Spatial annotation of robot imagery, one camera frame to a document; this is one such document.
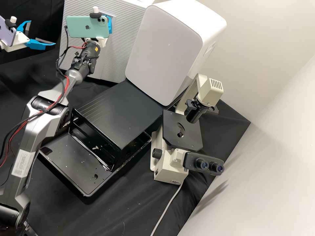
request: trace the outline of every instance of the white wall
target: white wall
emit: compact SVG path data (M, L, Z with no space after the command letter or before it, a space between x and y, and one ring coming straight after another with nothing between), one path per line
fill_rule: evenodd
M179 236L315 235L315 0L200 2L228 23L201 72L252 124Z
M315 56L250 125L179 233L315 234Z
M227 21L204 73L249 120L315 54L315 0L199 0Z

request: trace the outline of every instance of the green iphone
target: green iphone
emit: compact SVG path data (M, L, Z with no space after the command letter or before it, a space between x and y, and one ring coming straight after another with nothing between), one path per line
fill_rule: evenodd
M72 38L109 37L108 21L106 16L98 19L90 16L67 16L68 32Z

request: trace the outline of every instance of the black knob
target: black knob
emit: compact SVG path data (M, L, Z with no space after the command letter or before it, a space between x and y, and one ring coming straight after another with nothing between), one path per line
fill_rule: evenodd
M209 170L212 170L217 173L222 173L224 171L224 166L219 165L215 162L210 162Z
M196 160L196 168L207 170L209 168L209 163L205 161L203 158L198 158Z
M153 149L152 151L152 157L156 158L156 159L160 159L162 157L162 150L161 149L158 149L158 148L155 148Z

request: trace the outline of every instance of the white sticker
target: white sticker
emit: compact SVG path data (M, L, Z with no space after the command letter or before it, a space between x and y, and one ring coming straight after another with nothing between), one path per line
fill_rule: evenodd
M180 182L175 181L175 180L171 180L171 183L172 183L172 184L177 184L177 185L179 185L179 184L180 184Z
M34 156L35 152L28 152L20 149L12 170L12 175L20 178L26 177L31 168Z

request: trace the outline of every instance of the purple smartphone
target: purple smartphone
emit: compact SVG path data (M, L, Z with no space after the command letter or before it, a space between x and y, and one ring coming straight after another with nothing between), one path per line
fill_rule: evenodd
M16 29L12 27L10 30L5 23L5 19L0 16L0 40L7 46L12 46L16 34Z

